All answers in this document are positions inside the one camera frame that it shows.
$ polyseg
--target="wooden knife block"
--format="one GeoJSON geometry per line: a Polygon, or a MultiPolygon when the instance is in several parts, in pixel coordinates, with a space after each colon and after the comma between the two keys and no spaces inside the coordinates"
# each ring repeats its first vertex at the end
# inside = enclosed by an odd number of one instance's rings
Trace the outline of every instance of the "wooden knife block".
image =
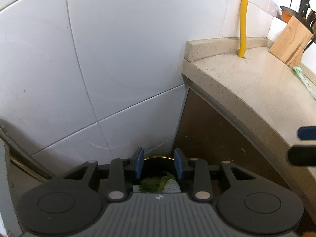
{"type": "Polygon", "coordinates": [[[289,67],[298,67],[303,51],[313,34],[294,16],[274,42],[269,52],[289,67]]]}

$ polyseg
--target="beige stone countertop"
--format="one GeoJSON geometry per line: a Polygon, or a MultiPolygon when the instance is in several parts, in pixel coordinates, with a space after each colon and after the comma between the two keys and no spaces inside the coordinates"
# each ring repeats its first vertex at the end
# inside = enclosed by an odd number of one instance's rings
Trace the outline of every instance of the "beige stone countertop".
{"type": "Polygon", "coordinates": [[[258,47],[247,50],[244,58],[220,54],[185,61],[182,73],[259,139],[264,146],[260,152],[305,207],[312,206],[315,211],[316,169],[294,167],[287,161],[290,146],[316,145],[316,141],[302,142],[296,136],[299,127],[316,125],[316,101],[295,72],[270,54],[267,47],[258,47]]]}

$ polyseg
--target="yellow pipe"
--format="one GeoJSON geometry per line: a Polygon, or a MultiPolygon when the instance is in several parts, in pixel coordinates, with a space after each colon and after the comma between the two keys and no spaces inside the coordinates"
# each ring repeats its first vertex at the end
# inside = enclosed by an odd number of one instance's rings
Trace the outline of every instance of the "yellow pipe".
{"type": "Polygon", "coordinates": [[[246,16],[247,16],[248,0],[241,0],[240,4],[240,48],[238,56],[243,58],[245,56],[247,45],[247,30],[246,30],[246,16]]]}

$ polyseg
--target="round black joint cover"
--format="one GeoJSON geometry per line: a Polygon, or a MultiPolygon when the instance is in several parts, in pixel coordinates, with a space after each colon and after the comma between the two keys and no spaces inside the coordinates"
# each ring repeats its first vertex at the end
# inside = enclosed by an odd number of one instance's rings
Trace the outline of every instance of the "round black joint cover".
{"type": "Polygon", "coordinates": [[[304,211],[296,194],[268,180],[239,181],[219,197],[217,209],[227,223],[254,234],[292,230],[304,211]]]}
{"type": "Polygon", "coordinates": [[[21,197],[17,214],[27,231],[37,235],[65,236],[87,228],[99,217],[102,210],[100,196],[88,186],[69,183],[47,182],[21,197]]]}

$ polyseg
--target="silver screw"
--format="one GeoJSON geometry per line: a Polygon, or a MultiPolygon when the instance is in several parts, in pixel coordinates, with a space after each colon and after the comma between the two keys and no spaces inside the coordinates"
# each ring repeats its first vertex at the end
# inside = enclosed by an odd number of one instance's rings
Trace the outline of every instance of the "silver screw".
{"type": "Polygon", "coordinates": [[[121,191],[111,191],[108,196],[110,199],[118,200],[124,197],[124,193],[121,191]]]}
{"type": "Polygon", "coordinates": [[[199,191],[195,194],[195,197],[199,200],[207,200],[211,197],[211,194],[207,191],[199,191]]]}

